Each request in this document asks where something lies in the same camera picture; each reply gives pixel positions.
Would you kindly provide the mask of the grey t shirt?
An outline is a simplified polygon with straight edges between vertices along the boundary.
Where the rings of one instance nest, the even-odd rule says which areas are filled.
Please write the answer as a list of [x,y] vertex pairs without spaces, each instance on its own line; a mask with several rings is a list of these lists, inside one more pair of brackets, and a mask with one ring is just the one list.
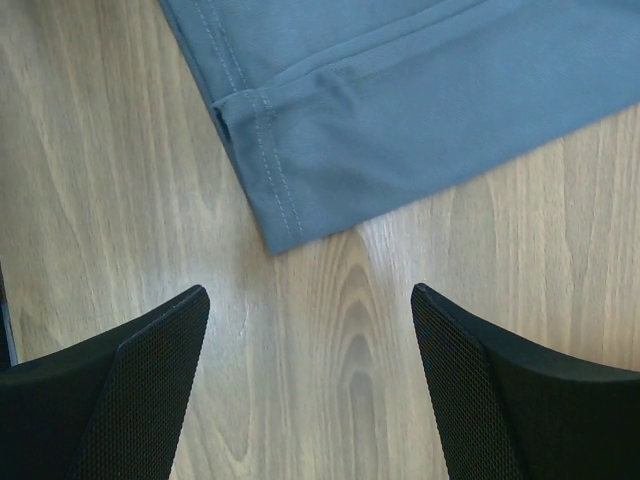
[[639,100],[635,1],[165,1],[281,253]]

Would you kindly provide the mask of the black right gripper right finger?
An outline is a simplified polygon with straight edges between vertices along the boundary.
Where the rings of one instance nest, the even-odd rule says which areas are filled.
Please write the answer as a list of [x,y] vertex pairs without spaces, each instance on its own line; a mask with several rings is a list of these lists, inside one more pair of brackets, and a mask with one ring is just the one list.
[[638,372],[539,345],[425,284],[411,309],[449,478],[638,478]]

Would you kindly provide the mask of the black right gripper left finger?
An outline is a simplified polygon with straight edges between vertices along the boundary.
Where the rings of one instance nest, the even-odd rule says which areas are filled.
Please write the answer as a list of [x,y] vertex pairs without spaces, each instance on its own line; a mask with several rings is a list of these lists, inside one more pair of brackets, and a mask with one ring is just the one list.
[[194,285],[150,312],[18,363],[1,339],[4,479],[167,479],[209,317]]

